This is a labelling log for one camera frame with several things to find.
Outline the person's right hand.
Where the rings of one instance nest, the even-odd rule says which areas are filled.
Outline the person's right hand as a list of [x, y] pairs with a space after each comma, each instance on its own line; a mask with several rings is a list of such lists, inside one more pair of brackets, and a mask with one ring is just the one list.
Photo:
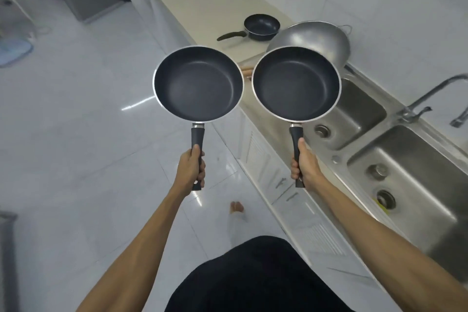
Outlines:
[[327, 180], [321, 172], [317, 157], [309, 148], [306, 157], [296, 160], [292, 156], [290, 168], [292, 179], [296, 180], [301, 177], [305, 189], [309, 193], [314, 192], [317, 195], [321, 195], [321, 189]]

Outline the person's left hand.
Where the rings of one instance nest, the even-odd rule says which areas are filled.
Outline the person's left hand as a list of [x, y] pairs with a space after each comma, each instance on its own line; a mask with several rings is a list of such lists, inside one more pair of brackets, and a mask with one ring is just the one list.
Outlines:
[[191, 149], [189, 149], [180, 156], [173, 187], [182, 197], [187, 197], [196, 183], [199, 183], [201, 188], [205, 186], [206, 165], [202, 159], [204, 155], [201, 149], [201, 157], [191, 159]]

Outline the person's left forearm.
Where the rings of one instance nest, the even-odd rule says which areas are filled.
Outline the person's left forearm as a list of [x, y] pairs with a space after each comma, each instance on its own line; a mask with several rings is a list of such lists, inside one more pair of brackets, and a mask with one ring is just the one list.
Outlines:
[[161, 263], [170, 229], [192, 185], [172, 185], [126, 249], [109, 266], [76, 312], [142, 312]]

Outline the person's right forearm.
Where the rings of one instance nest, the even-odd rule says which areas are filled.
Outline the person's right forearm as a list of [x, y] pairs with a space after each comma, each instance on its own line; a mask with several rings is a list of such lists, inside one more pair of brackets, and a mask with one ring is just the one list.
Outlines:
[[403, 312], [468, 312], [468, 290], [405, 238], [360, 209], [322, 175], [303, 174], [361, 259]]

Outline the white kitchen cabinet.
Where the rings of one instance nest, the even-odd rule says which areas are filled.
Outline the white kitchen cabinet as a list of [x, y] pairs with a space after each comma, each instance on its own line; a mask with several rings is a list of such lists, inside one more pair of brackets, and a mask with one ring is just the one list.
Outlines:
[[[131, 0], [166, 54], [202, 45], [222, 51], [242, 65], [253, 64], [266, 42], [218, 43], [219, 34], [243, 27], [245, 17], [265, 13], [283, 27], [293, 21], [266, 0]], [[399, 312], [370, 274], [318, 199], [293, 189], [287, 175], [292, 151], [287, 125], [266, 114], [245, 81], [242, 102], [212, 125], [279, 220], [307, 264], [318, 271], [345, 303], [357, 312]]]

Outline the steel wok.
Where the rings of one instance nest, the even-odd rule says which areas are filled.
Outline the steel wok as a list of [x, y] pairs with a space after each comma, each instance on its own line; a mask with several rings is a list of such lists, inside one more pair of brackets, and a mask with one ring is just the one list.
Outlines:
[[341, 71], [351, 55], [350, 25], [334, 25], [325, 21], [304, 21], [280, 31], [269, 43], [266, 52], [286, 46], [314, 50], [326, 57]]

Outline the stainless steel double sink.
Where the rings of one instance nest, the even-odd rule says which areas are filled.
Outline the stainless steel double sink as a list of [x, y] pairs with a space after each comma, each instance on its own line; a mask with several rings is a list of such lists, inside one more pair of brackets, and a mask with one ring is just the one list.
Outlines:
[[[347, 65], [340, 103], [304, 137], [343, 191], [468, 289], [468, 156]], [[372, 200], [389, 210], [386, 215]]]

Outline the small black frying pan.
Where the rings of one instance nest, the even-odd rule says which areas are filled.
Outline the small black frying pan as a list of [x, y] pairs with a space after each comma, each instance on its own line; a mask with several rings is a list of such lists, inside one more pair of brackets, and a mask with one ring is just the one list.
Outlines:
[[270, 41], [280, 31], [281, 24], [275, 17], [268, 14], [253, 14], [245, 18], [244, 30], [226, 33], [217, 38], [223, 41], [234, 37], [248, 37], [254, 41]]

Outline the person's black shorts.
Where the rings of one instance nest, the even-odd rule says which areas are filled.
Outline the person's black shorts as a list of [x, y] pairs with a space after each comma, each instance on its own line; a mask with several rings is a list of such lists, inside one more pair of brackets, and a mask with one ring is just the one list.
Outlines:
[[194, 269], [164, 312], [354, 312], [282, 238], [260, 236]]

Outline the chrome faucet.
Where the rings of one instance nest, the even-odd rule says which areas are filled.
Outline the chrome faucet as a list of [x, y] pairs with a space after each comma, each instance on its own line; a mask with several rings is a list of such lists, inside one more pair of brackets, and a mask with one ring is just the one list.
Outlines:
[[[428, 91], [426, 94], [418, 98], [415, 102], [411, 103], [409, 106], [401, 108], [395, 115], [398, 118], [400, 122], [412, 124], [417, 122], [420, 117], [427, 113], [432, 111], [431, 107], [424, 107], [419, 113], [415, 113], [415, 109], [423, 104], [425, 101], [430, 99], [432, 96], [437, 94], [439, 91], [443, 90], [446, 88], [448, 85], [453, 84], [457, 81], [466, 81], [468, 82], [468, 73], [462, 73], [458, 75], [454, 75], [444, 81], [442, 81], [439, 85], [435, 86], [432, 88], [430, 91]], [[465, 110], [455, 119], [450, 121], [450, 126], [454, 128], [460, 128], [466, 121], [468, 120], [468, 106], [465, 108]]]

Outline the blue fan base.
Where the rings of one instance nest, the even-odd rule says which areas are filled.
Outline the blue fan base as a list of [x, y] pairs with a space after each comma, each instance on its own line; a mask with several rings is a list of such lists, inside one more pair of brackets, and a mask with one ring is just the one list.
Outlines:
[[33, 44], [23, 38], [0, 38], [0, 68], [11, 66], [34, 49]]

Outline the grey bin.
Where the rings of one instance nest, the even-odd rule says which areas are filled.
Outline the grey bin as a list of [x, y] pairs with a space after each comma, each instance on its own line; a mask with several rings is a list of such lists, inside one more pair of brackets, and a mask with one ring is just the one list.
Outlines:
[[17, 215], [0, 210], [0, 312], [20, 312], [15, 258]]

